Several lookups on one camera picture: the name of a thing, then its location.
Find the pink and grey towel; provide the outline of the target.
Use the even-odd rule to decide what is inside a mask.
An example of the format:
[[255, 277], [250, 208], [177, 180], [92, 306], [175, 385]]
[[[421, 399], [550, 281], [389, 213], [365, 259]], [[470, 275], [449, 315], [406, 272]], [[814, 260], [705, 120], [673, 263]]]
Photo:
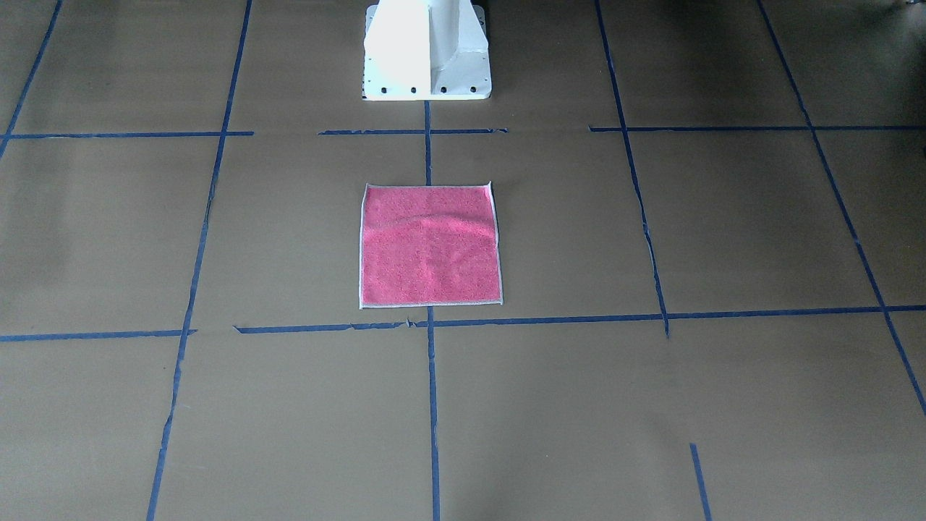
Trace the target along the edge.
[[495, 195], [485, 185], [366, 185], [358, 306], [396, 309], [504, 302]]

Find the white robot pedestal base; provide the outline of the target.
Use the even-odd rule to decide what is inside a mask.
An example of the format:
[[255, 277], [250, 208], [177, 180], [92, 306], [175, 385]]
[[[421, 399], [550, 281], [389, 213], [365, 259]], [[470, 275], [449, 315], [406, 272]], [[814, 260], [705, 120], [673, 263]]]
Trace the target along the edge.
[[364, 100], [483, 100], [493, 91], [482, 4], [379, 1], [366, 9], [363, 47]]

